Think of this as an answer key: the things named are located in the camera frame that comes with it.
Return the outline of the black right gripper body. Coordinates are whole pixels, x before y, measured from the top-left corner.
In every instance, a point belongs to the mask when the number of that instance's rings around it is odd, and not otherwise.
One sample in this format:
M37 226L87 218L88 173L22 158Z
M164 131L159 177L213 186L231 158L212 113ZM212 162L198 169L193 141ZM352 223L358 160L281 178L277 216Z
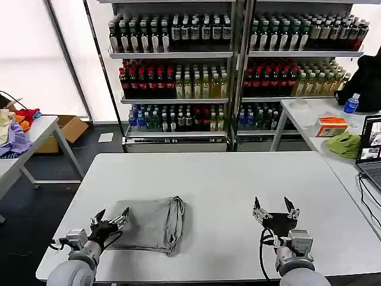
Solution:
M287 237L289 231L295 229L298 220L288 217L287 213L269 213L262 220L262 226L268 228L278 237Z

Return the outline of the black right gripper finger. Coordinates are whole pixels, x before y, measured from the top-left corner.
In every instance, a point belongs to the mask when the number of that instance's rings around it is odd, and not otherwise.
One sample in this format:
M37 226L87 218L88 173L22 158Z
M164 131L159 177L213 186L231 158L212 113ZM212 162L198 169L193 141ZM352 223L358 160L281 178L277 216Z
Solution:
M260 205L258 197L255 197L254 206L252 209L252 215L257 221L263 222L266 219L272 219L272 215L267 213Z
M300 209L296 208L286 196L284 196L284 201L288 210L288 218L297 220L299 217Z

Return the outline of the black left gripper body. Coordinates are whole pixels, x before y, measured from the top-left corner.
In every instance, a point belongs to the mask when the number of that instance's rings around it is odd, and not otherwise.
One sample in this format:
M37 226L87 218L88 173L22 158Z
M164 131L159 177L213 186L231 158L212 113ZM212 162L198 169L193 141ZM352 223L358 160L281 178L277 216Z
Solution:
M118 226L115 223L110 223L108 220L102 220L97 223L91 223L90 230L91 233L88 236L88 240L96 242L104 249L106 240L111 234L118 231Z

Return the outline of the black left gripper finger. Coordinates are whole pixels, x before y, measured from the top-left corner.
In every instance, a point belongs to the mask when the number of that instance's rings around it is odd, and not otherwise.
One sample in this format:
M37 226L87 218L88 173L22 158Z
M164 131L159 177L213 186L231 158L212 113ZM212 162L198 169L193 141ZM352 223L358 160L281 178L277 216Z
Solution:
M94 217L91 218L91 224L97 225L99 222L101 222L104 214L105 214L105 209L98 212Z
M130 207L126 207L126 209L122 212L121 215L114 218L111 223L117 226L117 229L122 229L125 225L129 223L129 210Z

